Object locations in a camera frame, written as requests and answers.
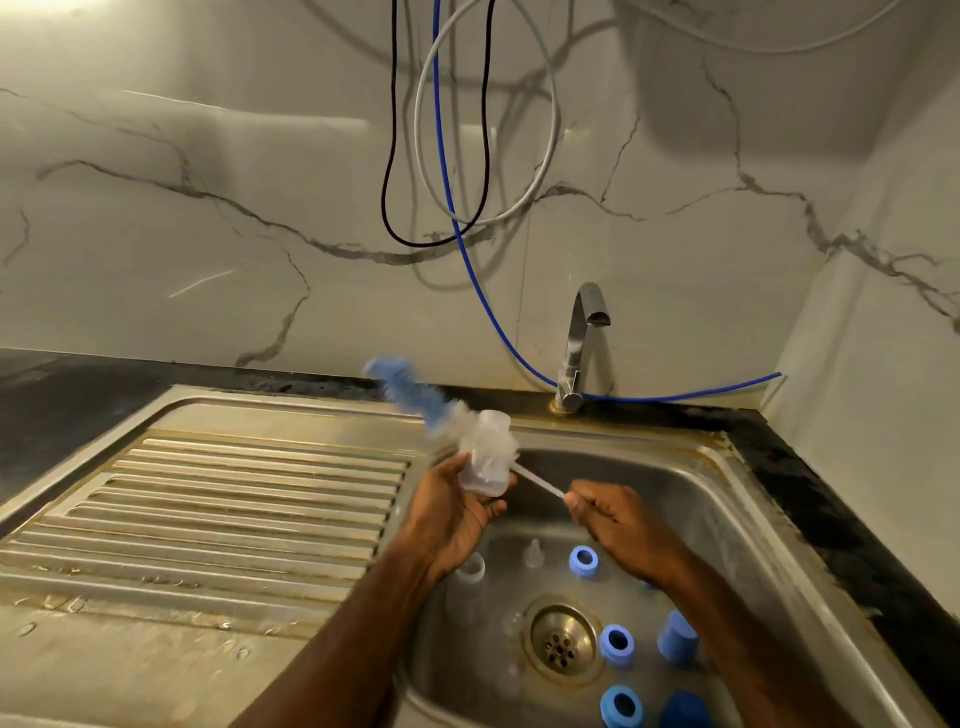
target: white wall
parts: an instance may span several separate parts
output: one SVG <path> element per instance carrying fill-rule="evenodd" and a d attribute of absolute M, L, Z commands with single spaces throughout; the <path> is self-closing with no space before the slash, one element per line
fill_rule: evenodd
<path fill-rule="evenodd" d="M 773 45 L 881 4 L 664 0 Z M 428 46 L 431 4 L 407 5 L 388 202 L 422 240 L 449 225 L 411 172 L 406 59 Z M 574 292 L 594 279 L 613 325 L 593 391 L 665 395 L 773 371 L 927 0 L 779 59 L 700 45 L 612 0 L 527 7 L 559 68 L 564 136 L 531 210 L 472 248 L 504 328 L 552 375 Z M 482 26 L 474 11 L 454 93 L 444 84 L 461 208 L 480 184 Z M 506 0 L 494 26 L 499 208 L 533 175 L 548 105 Z M 0 0 L 0 345 L 341 375 L 406 353 L 429 379 L 534 386 L 455 248 L 412 254 L 383 230 L 389 48 L 386 0 Z"/>
<path fill-rule="evenodd" d="M 960 5 L 933 19 L 764 408 L 960 615 Z"/>

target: faucet spout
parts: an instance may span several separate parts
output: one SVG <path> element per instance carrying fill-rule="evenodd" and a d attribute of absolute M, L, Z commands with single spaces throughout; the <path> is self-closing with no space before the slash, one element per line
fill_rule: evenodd
<path fill-rule="evenodd" d="M 576 412 L 584 403 L 581 359 L 588 327 L 608 327 L 610 313 L 603 292 L 596 283 L 584 283 L 577 291 L 566 336 L 564 363 L 557 377 L 557 394 L 550 408 L 557 414 Z"/>

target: black countertop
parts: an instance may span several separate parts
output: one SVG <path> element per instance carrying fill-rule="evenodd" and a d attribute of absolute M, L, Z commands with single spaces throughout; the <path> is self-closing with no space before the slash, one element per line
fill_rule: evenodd
<path fill-rule="evenodd" d="M 0 349 L 0 501 L 174 384 L 381 400 L 360 378 Z M 445 387 L 474 409 L 542 416 L 549 394 Z M 725 432 L 756 479 L 864 609 L 944 720 L 960 726 L 960 625 L 759 413 L 589 402 L 578 418 Z"/>

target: blue water hose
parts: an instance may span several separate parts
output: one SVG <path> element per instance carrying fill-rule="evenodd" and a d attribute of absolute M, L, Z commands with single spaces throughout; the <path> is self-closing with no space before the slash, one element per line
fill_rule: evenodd
<path fill-rule="evenodd" d="M 433 2 L 433 39 L 437 39 L 437 35 L 440 33 L 440 5 L 441 0 L 434 0 Z M 433 58 L 433 109 L 434 115 L 437 121 L 437 152 L 440 155 L 440 171 L 444 178 L 444 193 L 446 194 L 446 205 L 450 208 L 451 212 L 456 212 L 456 209 L 453 206 L 453 193 L 450 191 L 450 177 L 446 171 L 446 149 L 444 148 L 444 123 L 440 115 L 440 84 L 438 79 L 440 78 L 440 54 L 438 53 Z M 500 322 L 496 320 L 496 316 L 493 314 L 493 309 L 490 308 L 490 304 L 487 302 L 487 297 L 484 295 L 483 289 L 480 287 L 480 281 L 477 279 L 476 274 L 473 272 L 473 265 L 470 263 L 469 255 L 467 254 L 467 245 L 464 243 L 464 236 L 460 232 L 460 224 L 456 220 L 451 220 L 453 223 L 453 234 L 457 237 L 457 246 L 460 248 L 460 255 L 464 259 L 464 266 L 467 268 L 467 274 L 470 276 L 470 282 L 473 284 L 473 290 L 476 291 L 477 298 L 480 299 L 480 304 L 483 305 L 484 310 L 487 312 L 487 317 L 490 319 L 490 323 L 493 324 L 493 328 L 496 329 L 496 333 L 499 335 L 500 340 L 503 342 L 503 345 L 507 347 L 507 350 L 510 354 L 513 355 L 520 365 L 527 370 L 530 374 L 535 376 L 537 379 L 542 381 L 544 384 L 549 385 L 550 387 L 556 387 L 557 382 L 551 379 L 548 376 L 542 375 L 533 366 L 523 358 L 523 356 L 516 350 L 516 347 L 511 343 L 510 339 L 507 337 L 507 334 L 504 333 L 503 328 L 500 326 Z M 733 392 L 737 389 L 746 389 L 747 387 L 754 387 L 758 384 L 762 384 L 765 381 L 770 381 L 771 379 L 776 379 L 778 376 L 782 376 L 780 372 L 773 372 L 771 375 L 760 376 L 756 379 L 750 379 L 748 381 L 742 381 L 739 384 L 731 384 L 726 387 L 716 387 L 714 389 L 701 389 L 695 392 L 684 392 L 680 395 L 668 395 L 666 397 L 605 397 L 603 395 L 588 395 L 584 394 L 585 400 L 594 400 L 594 401 L 613 401 L 621 402 L 624 404 L 636 404 L 644 402 L 659 402 L 659 401 L 676 401 L 676 400 L 692 400 L 697 397 L 708 397 L 710 395 L 720 395 L 724 392 Z"/>

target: blue bottle cap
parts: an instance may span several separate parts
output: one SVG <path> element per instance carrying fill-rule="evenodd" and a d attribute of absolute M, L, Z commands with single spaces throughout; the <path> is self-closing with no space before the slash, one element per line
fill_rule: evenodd
<path fill-rule="evenodd" d="M 676 609 L 670 613 L 657 637 L 660 654 L 674 667 L 689 667 L 697 656 L 700 638 Z"/>
<path fill-rule="evenodd" d="M 600 698 L 600 717 L 607 728 L 640 728 L 643 704 L 630 688 L 614 685 Z"/>
<path fill-rule="evenodd" d="M 660 713 L 660 728 L 713 728 L 707 703 L 692 692 L 676 691 Z"/>
<path fill-rule="evenodd" d="M 600 633 L 600 654 L 617 669 L 626 669 L 634 661 L 634 637 L 626 627 L 608 624 Z"/>
<path fill-rule="evenodd" d="M 581 579 L 590 579 L 599 568 L 597 552 L 589 546 L 576 546 L 570 551 L 570 570 Z"/>

